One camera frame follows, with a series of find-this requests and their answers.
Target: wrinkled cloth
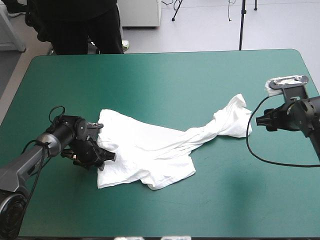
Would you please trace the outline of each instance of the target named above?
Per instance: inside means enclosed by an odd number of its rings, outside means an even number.
[[[238,94],[214,113],[207,125],[187,131],[143,123],[103,109],[99,123],[104,127],[97,142],[100,148],[116,153],[116,160],[105,161],[104,170],[97,170],[98,188],[141,180],[158,190],[193,175],[196,170],[189,156],[192,150],[217,135],[246,136],[251,111],[245,107],[243,96]]]

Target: white cabinet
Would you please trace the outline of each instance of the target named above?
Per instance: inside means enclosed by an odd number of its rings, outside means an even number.
[[[161,22],[161,0],[118,0],[123,27],[158,27]]]

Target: black pants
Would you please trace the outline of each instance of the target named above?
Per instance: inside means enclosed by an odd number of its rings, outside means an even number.
[[[103,54],[123,54],[118,7],[87,21],[44,21],[57,55],[88,53],[88,36]]]

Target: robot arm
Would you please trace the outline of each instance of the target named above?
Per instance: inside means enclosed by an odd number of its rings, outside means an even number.
[[[276,109],[266,109],[264,115],[256,118],[258,126],[265,126],[269,132],[278,129],[302,131],[310,138],[320,159],[320,96],[308,98],[305,75],[277,77],[266,82],[269,97],[284,96],[284,104]]]
[[[116,154],[98,147],[97,137],[103,124],[89,123],[79,116],[57,116],[30,150],[0,168],[0,239],[15,239],[25,212],[29,191],[25,182],[41,160],[61,154],[73,164],[103,170],[105,161],[115,161]]]

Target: tabletop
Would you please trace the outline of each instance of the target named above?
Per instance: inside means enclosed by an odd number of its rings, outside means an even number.
[[[48,113],[96,122],[101,109],[139,121],[187,130],[241,93],[253,110],[265,83],[290,75],[311,77],[296,50],[39,56],[32,60],[0,127],[0,165],[49,125]],[[310,81],[310,97],[318,92]],[[268,99],[264,109],[283,104]],[[250,142],[260,156],[317,164],[301,132],[268,132],[252,122]],[[195,175],[161,190],[141,182],[97,188],[97,170],[57,156],[45,166],[27,209],[22,236],[317,237],[320,169],[260,162],[244,138],[218,136],[191,153]]]

